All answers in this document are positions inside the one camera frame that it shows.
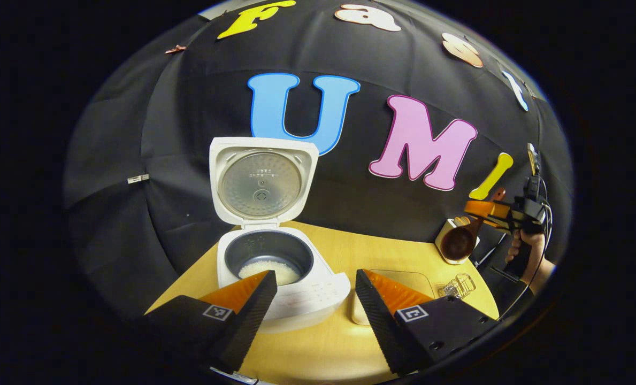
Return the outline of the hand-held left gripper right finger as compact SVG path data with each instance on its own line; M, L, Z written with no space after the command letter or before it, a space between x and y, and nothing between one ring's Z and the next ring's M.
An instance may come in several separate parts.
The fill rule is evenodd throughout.
M355 292L389 370L399 376L456 356L498 325L456 296L432 299L369 269L358 269Z

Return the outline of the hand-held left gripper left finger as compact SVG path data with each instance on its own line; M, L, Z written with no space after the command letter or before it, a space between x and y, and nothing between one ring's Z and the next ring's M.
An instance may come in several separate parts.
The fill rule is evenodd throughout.
M276 273L265 270L200 298L176 296L142 316L141 329L191 363L232 373L276 293Z

